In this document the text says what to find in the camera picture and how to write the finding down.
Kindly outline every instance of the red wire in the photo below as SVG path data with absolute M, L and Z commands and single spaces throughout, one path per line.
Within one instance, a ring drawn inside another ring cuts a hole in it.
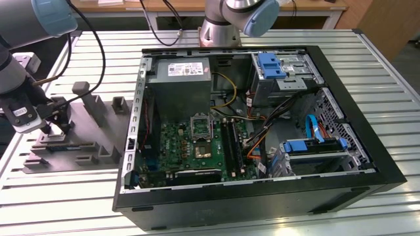
M 146 131 L 145 131 L 144 140 L 142 140 L 140 150 L 142 150 L 142 148 L 144 148 L 146 136 L 149 135 L 149 117 L 148 117 L 148 107 L 146 107 L 146 101 L 145 100 L 144 100 L 144 117 L 145 117 L 145 129 L 146 129 Z

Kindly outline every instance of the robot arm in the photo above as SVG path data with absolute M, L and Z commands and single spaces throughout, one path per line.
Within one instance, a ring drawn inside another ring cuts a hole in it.
M 249 37 L 260 37 L 276 21 L 278 7 L 276 0 L 208 0 L 201 46 L 240 46 L 238 30 Z
M 45 127 L 36 106 L 50 100 L 8 50 L 76 28 L 65 0 L 0 0 L 0 107 L 20 133 Z
M 45 120 L 64 132 L 68 128 L 57 121 L 66 121 L 66 111 L 49 109 L 57 101 L 46 98 L 41 87 L 33 85 L 33 78 L 8 51 L 60 37 L 77 28 L 68 1 L 0 0 L 0 108 L 18 133 L 38 128 L 48 133 Z M 250 37 L 261 36 L 277 14 L 276 0 L 208 0 L 201 45 L 240 46 L 238 30 Z

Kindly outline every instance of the slotted aluminum work surface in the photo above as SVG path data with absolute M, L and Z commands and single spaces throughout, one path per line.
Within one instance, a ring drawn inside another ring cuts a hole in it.
M 170 43 L 174 31 L 160 31 Z M 102 100 L 132 98 L 142 48 L 161 47 L 148 31 L 100 32 L 106 52 L 106 75 L 96 90 Z M 336 213 L 150 234 L 170 235 L 393 235 L 420 232 L 420 103 L 406 82 L 389 67 L 362 35 L 350 30 L 273 30 L 261 38 L 242 37 L 246 46 L 318 45 L 364 112 L 408 182 L 366 197 Z M 101 66 L 90 32 L 74 39 L 69 68 L 48 94 L 73 97 L 74 81 L 94 85 Z M 186 31 L 176 47 L 198 45 Z M 53 71 L 60 69 L 62 50 Z M 117 170 L 26 175 L 22 162 L 37 132 L 16 135 L 0 161 L 0 236 L 128 236 L 144 232 L 110 211 Z

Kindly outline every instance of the floor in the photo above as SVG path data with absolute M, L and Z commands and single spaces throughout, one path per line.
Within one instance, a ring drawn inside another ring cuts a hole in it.
M 392 61 L 404 79 L 408 81 L 417 93 L 420 93 L 420 47 L 413 42 L 408 43 L 398 56 Z

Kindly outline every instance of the wire bundle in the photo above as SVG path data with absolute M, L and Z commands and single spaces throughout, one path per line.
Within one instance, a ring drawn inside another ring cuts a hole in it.
M 54 110 L 58 110 L 61 107 L 64 106 L 68 106 L 70 104 L 70 102 L 76 101 L 77 99 L 82 98 L 84 96 L 86 96 L 88 94 L 90 94 L 96 89 L 97 87 L 100 86 L 100 84 L 102 83 L 102 80 L 104 80 L 104 76 L 105 76 L 105 68 L 106 68 L 106 58 L 105 58 L 105 50 L 104 50 L 104 46 L 102 46 L 102 43 L 100 41 L 100 38 L 98 38 L 98 35 L 97 35 L 97 32 L 89 22 L 89 20 L 86 19 L 86 17 L 84 16 L 84 14 L 80 12 L 80 10 L 76 8 L 76 6 L 72 4 L 70 0 L 66 0 L 66 3 L 68 5 L 70 6 L 70 8 L 74 10 L 74 12 L 80 15 L 81 19 L 84 20 L 88 28 L 90 29 L 93 35 L 94 35 L 94 38 L 96 38 L 96 41 L 97 41 L 97 44 L 98 44 L 98 48 L 100 48 L 100 53 L 101 53 L 101 56 L 102 56 L 102 67 L 101 67 L 101 72 L 100 72 L 100 78 L 98 78 L 98 81 L 94 85 L 94 87 L 86 91 L 85 93 L 80 94 L 78 96 L 73 97 L 70 100 L 57 104 L 53 108 Z
M 176 11 L 174 7 L 172 6 L 170 2 L 168 2 L 168 0 L 162 0 L 162 1 L 164 1 L 164 4 L 166 5 L 166 7 L 169 8 L 170 12 L 173 13 L 174 18 L 176 18 L 176 21 L 177 21 L 178 26 L 180 26 L 180 29 L 178 29 L 178 32 L 177 32 L 176 40 L 174 40 L 172 43 L 169 43 L 169 44 L 168 44 L 168 43 L 164 43 L 164 42 L 161 41 L 161 39 L 157 37 L 157 34 L 156 34 L 154 29 L 153 29 L 152 24 L 150 24 L 149 15 L 148 15 L 148 12 L 146 12 L 146 10 L 145 10 L 145 6 L 144 6 L 144 3 L 142 3 L 142 0 L 140 0 L 140 4 L 141 4 L 141 7 L 142 7 L 142 13 L 144 13 L 144 17 L 145 17 L 145 20 L 146 20 L 146 24 L 149 25 L 149 28 L 150 28 L 150 31 L 152 31 L 152 34 L 153 34 L 154 38 L 157 39 L 157 41 L 158 41 L 162 45 L 170 47 L 170 46 L 173 46 L 173 44 L 177 43 L 178 39 L 181 38 L 181 33 L 182 33 L 182 20 L 181 20 L 178 14 L 177 14 L 177 11 Z

